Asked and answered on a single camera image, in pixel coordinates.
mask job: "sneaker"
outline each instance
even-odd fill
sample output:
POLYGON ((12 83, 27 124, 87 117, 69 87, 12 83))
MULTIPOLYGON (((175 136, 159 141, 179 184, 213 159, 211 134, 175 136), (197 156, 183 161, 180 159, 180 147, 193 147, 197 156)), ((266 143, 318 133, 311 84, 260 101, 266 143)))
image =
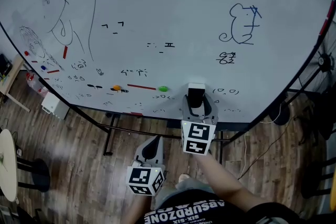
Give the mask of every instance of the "sneaker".
POLYGON ((179 183, 181 183, 182 181, 184 181, 184 180, 186 180, 186 179, 188 179, 188 178, 190 178, 190 176, 189 175, 187 175, 187 174, 182 174, 182 175, 180 175, 179 176, 179 183))

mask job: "wall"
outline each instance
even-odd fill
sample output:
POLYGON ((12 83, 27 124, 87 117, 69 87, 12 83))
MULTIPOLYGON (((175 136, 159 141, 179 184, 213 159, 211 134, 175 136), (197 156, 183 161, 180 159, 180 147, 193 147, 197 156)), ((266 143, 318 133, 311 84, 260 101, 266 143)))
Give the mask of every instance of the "wall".
POLYGON ((0 28, 0 54, 4 54, 5 57, 12 61, 17 55, 16 49, 12 46, 11 42, 6 37, 3 30, 0 28))

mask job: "blue drawing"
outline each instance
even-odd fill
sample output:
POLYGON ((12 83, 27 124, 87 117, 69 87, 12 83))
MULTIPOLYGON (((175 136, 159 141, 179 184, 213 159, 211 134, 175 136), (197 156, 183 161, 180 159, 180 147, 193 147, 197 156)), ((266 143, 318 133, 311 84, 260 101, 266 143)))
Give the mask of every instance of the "blue drawing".
POLYGON ((238 44, 250 44, 248 42, 252 38, 252 33, 255 27, 260 25, 255 25, 255 19, 258 15, 260 18, 262 16, 259 14, 258 8, 255 6, 249 6, 244 8, 242 4, 237 3, 230 9, 230 15, 233 17, 231 23, 231 35, 228 36, 226 33, 222 33, 219 36, 219 40, 222 42, 228 42, 233 39, 238 44))

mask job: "white box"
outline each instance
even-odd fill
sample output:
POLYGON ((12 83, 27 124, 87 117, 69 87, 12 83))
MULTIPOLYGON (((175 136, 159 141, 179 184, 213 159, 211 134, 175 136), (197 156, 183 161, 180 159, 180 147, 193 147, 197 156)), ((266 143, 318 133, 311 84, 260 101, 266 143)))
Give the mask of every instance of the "white box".
POLYGON ((42 109, 48 114, 51 113, 62 120, 64 120, 69 111, 69 107, 51 92, 48 92, 44 98, 42 102, 42 109))

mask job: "whiteboard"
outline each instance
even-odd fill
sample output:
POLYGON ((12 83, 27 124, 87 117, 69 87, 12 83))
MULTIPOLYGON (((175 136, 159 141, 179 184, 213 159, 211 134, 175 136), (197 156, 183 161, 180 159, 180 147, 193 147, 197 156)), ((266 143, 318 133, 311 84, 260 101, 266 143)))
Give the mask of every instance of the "whiteboard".
POLYGON ((73 105, 181 119, 187 84, 204 83, 221 122, 247 123, 295 77, 331 1, 0 0, 0 22, 73 105))

